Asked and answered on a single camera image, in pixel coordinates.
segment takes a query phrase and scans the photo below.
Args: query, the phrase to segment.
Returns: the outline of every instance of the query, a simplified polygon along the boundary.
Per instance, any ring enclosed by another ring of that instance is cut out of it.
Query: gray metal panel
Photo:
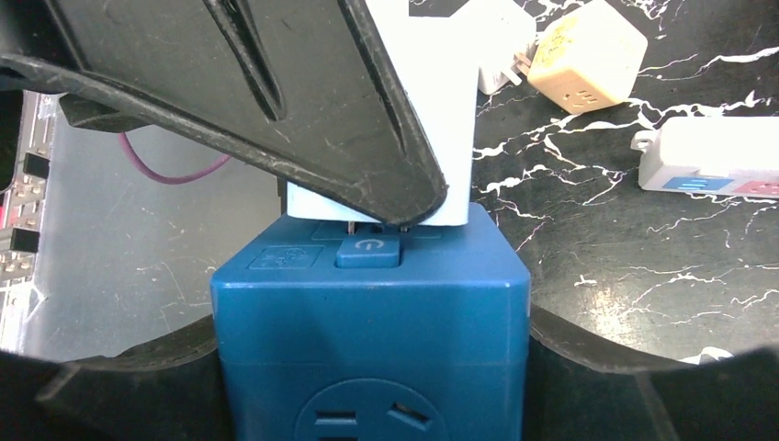
[[[53,118],[33,287],[16,294],[29,304],[18,329],[6,323],[3,348],[54,360],[113,356],[211,313],[211,273],[279,215],[276,179],[231,160],[197,182],[160,185],[130,165],[116,135]],[[158,128],[130,140],[163,175],[219,155]]]

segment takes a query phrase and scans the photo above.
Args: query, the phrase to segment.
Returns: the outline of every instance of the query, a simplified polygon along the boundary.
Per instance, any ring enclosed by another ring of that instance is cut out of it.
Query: beige power adapter
[[[527,81],[572,114],[624,103],[636,83],[647,38],[605,0],[549,25]]]

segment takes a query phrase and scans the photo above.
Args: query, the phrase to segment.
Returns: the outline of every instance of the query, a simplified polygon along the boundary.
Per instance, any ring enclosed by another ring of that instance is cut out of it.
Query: white object
[[[571,114],[624,103],[647,38],[605,0],[592,0],[541,36],[527,82]]]
[[[532,58],[536,20],[514,0],[470,0],[451,17],[467,29],[479,49],[479,90],[492,95],[504,85],[522,83],[516,54]]]
[[[449,186],[444,204],[421,224],[464,225],[478,75],[468,36],[449,18],[408,17],[408,12],[395,18],[398,9],[389,3],[403,3],[408,11],[407,0],[377,0],[368,6],[375,16],[389,11],[374,21]],[[287,198],[287,213],[295,218],[376,222],[294,184],[288,184]]]
[[[645,190],[779,198],[777,117],[677,117],[636,133]]]

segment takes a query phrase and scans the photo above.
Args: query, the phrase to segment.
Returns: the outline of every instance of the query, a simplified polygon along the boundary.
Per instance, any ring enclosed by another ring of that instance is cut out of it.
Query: marble countertop
[[[586,2],[517,3],[542,30]],[[571,322],[693,363],[775,341],[779,199],[645,192],[629,144],[674,116],[779,115],[779,4],[609,3],[649,39],[629,101],[572,116],[527,83],[480,96],[472,197],[530,268],[533,302]]]

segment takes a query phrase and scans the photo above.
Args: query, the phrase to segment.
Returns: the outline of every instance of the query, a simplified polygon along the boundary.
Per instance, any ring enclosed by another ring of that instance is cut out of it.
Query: blue power adapter
[[[530,275],[462,227],[282,216],[213,276],[239,440],[518,441]]]

